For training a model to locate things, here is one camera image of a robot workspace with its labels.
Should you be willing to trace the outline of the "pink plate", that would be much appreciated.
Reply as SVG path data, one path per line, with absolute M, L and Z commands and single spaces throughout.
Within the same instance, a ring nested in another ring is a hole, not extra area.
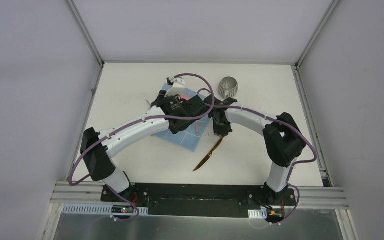
M 180 99 L 181 99 L 181 100 L 184 100 L 184 101 L 189 101 L 191 98 L 190 98 L 188 95 L 184 95 L 184 94 L 182 94 L 182 95 L 180 96 Z

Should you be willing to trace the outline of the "grey ribbed mug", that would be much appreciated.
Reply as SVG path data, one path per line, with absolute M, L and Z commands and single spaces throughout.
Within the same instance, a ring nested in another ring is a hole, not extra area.
M 233 98 L 239 90 L 239 84 L 234 77 L 224 77 L 218 85 L 218 93 L 223 99 Z

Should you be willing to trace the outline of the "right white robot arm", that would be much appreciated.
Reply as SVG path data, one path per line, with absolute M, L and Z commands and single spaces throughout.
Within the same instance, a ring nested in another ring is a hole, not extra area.
M 231 124 L 243 126 L 264 138 L 266 151 L 272 161 L 269 177 L 264 183 L 264 200 L 276 205 L 284 198 L 292 163 L 307 146 L 294 118 L 287 112 L 271 118 L 255 110 L 241 108 L 231 97 L 215 100 L 208 115 L 215 136 L 224 138 L 233 132 Z

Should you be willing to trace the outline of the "gold table knife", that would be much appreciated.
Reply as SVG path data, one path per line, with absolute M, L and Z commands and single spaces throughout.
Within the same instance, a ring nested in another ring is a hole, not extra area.
M 206 154 L 206 156 L 200 161 L 200 163 L 193 169 L 193 172 L 199 170 L 214 154 L 214 152 L 218 149 L 218 147 L 223 142 L 224 137 L 220 137 L 213 148 Z

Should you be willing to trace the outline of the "blue checked cloth napkin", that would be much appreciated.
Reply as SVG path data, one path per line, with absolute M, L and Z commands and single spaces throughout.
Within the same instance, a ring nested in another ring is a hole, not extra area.
M 169 88 L 170 86 L 168 84 L 164 84 L 161 90 L 167 91 Z M 203 95 L 198 95 L 195 91 L 192 91 L 188 88 L 186 88 L 181 95 L 187 95 L 190 98 L 199 96 L 202 100 L 204 100 Z M 196 121 L 200 121 L 201 123 L 200 136 L 196 136 Z M 209 125 L 210 118 L 206 115 L 196 121 L 191 124 L 186 130 L 178 132 L 177 134 L 172 134 L 171 131 L 168 129 L 162 132 L 158 132 L 154 134 L 154 136 L 169 143 L 183 147 L 191 152 L 194 152 L 199 142 L 201 141 L 201 138 L 204 135 L 207 126 Z

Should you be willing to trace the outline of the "pink handled spoon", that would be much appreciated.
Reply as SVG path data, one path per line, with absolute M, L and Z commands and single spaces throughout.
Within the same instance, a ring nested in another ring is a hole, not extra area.
M 198 137 L 201 136 L 201 122 L 200 121 L 195 122 L 195 135 Z

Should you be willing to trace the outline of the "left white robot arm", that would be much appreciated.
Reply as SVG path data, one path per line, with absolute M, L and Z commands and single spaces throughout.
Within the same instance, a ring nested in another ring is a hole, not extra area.
M 208 114 L 209 104 L 198 95 L 185 99 L 165 96 L 161 90 L 143 115 L 117 128 L 84 131 L 80 154 L 93 181 L 102 181 L 120 202 L 132 198 L 133 187 L 127 174 L 112 161 L 122 150 L 151 135 L 170 131 L 173 135 L 186 130 Z

